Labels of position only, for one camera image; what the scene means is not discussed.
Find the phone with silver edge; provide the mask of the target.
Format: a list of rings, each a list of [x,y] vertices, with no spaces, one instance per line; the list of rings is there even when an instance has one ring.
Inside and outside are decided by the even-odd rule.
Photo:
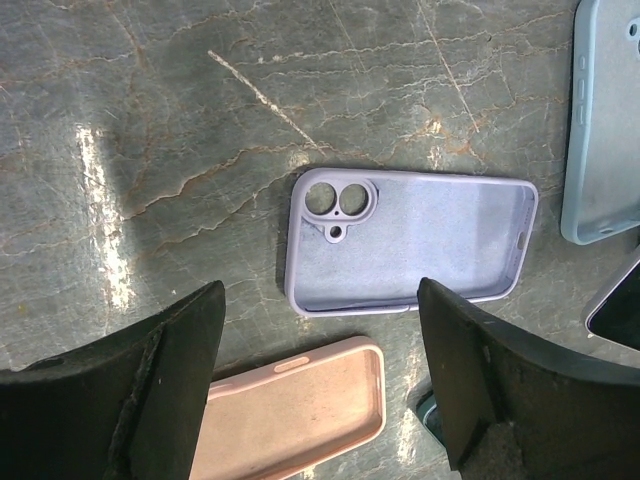
[[[639,350],[639,248],[587,302],[582,318],[590,334]]]

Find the lavender phone case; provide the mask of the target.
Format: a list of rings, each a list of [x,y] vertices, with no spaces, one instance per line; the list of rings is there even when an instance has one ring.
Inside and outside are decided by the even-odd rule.
[[[538,191],[529,181],[315,168],[295,182],[284,292],[308,317],[415,311],[422,279],[472,302],[516,286]]]

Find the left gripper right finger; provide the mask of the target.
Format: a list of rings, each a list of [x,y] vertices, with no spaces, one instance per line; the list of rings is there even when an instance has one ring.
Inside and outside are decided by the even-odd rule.
[[[449,466],[464,479],[636,479],[639,371],[418,289]]]

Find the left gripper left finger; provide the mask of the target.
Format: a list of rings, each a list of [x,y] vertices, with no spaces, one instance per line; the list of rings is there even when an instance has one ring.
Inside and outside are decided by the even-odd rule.
[[[2,478],[188,478],[224,319],[214,281],[97,341],[2,371]]]

